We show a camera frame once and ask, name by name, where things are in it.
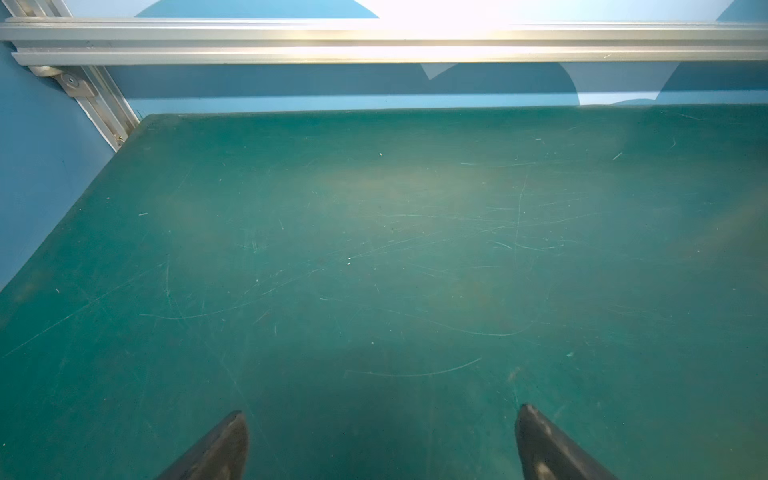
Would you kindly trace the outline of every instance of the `metal bracket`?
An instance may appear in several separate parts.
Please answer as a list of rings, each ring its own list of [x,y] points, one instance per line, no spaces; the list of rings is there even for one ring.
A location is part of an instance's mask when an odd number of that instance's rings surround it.
[[[2,2],[15,18],[72,16],[64,0],[2,0]],[[39,77],[53,77],[67,95],[80,104],[101,136],[114,150],[120,148],[128,135],[139,125],[138,117],[112,80],[106,67],[100,65],[31,66],[29,69]]]

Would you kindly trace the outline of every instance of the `green table surface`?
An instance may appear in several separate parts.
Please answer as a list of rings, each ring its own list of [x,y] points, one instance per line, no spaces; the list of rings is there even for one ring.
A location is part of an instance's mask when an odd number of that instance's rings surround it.
[[[0,478],[768,477],[768,107],[159,115],[0,293]]]

